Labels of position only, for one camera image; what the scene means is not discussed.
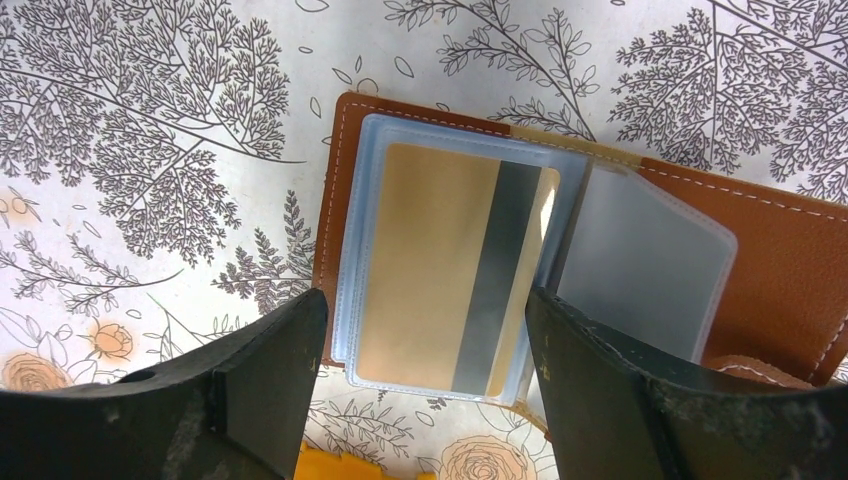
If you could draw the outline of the brown leather card holder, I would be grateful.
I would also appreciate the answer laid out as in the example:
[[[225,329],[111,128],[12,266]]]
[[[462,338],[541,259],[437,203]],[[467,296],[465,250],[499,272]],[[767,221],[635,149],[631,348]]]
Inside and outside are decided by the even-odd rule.
[[[393,143],[549,167],[560,183],[502,394],[355,374],[386,152]],[[847,353],[847,210],[586,140],[347,92],[336,104],[313,284],[325,359],[356,386],[499,405],[547,424],[526,324],[544,289],[588,319],[717,372],[826,385]]]

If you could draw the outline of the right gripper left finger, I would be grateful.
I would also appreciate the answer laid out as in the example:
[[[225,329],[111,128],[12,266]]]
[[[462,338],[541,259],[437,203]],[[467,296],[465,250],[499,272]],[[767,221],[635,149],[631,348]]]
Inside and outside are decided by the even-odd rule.
[[[143,479],[290,479],[328,323],[318,289],[125,379],[119,421]]]

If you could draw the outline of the gold credit card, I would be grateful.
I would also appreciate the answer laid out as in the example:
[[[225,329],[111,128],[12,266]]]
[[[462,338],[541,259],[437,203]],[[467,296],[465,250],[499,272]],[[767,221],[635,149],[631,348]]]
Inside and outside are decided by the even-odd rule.
[[[355,374],[502,394],[559,183],[549,167],[391,144]]]

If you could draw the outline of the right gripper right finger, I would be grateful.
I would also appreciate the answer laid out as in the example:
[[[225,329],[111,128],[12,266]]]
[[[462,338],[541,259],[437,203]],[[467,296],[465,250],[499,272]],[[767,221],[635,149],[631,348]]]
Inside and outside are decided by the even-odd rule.
[[[667,354],[542,289],[528,299],[547,430],[564,479],[781,479],[785,389]]]

